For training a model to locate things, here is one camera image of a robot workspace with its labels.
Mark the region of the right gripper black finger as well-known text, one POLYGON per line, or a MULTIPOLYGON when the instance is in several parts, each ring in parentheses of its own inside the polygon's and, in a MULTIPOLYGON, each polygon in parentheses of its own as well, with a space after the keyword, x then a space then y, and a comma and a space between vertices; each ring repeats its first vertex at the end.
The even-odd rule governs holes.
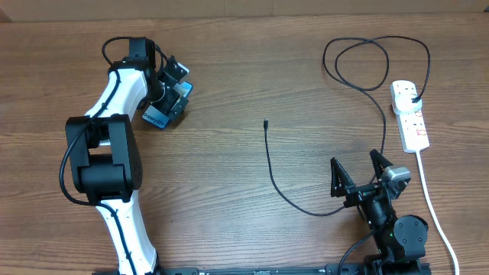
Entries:
POLYGON ((383 172, 393 164, 376 149, 370 151, 370 157, 374 167, 375 176, 379 180, 383 172))
POLYGON ((330 166, 332 172, 331 197, 345 196, 349 189, 355 187, 355 183, 335 157, 330 160, 330 166))

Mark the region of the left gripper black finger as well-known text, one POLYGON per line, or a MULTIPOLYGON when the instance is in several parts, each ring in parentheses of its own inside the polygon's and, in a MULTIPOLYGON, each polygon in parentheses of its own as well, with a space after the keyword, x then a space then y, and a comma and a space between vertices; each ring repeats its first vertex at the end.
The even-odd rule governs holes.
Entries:
POLYGON ((182 83, 189 75, 189 69, 179 63, 175 56, 171 56, 167 60, 166 72, 179 83, 182 83))
POLYGON ((167 117, 170 121, 175 121, 184 111, 189 100, 185 97, 179 97, 173 107, 168 111, 167 117))

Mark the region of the smartphone with blue screen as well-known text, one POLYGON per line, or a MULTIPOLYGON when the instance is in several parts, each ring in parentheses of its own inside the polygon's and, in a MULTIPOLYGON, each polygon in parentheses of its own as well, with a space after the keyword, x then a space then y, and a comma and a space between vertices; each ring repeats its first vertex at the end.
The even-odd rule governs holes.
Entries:
MULTIPOLYGON (((173 88, 180 94, 180 97, 188 98, 193 90, 193 85, 189 82, 183 82, 176 84, 173 88)), ((160 129, 165 129, 173 121, 170 121, 167 115, 156 110, 156 108, 152 106, 152 103, 153 102, 149 104, 142 115, 142 118, 160 129)))

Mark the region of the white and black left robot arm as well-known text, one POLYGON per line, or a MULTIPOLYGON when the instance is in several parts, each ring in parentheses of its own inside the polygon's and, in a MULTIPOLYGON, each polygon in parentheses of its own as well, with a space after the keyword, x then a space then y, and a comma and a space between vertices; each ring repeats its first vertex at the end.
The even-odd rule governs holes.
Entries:
POLYGON ((117 274, 162 274, 139 204, 143 167, 131 121, 142 110, 146 122, 167 128, 183 114, 193 85, 186 81, 189 70, 153 40, 127 40, 129 53, 109 63, 108 83, 97 103, 66 121, 59 182, 68 200, 99 211, 118 256, 117 274), (69 194, 66 168, 85 201, 69 194))

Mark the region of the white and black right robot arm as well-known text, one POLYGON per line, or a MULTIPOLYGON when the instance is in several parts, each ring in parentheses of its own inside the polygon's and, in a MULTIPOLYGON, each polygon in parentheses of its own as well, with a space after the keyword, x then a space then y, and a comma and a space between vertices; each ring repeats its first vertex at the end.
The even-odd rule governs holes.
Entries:
POLYGON ((331 196, 343 198, 346 208, 359 209, 370 232, 353 244, 337 264, 326 264, 326 273, 430 274, 429 265, 420 262, 426 256, 427 222, 418 215, 399 218, 392 203, 407 188, 411 172, 391 163, 375 149, 370 157, 375 181, 363 186, 355 185, 339 160, 330 160, 331 196), (374 239, 378 253, 366 256, 361 263, 348 264, 349 254, 369 238, 374 239))

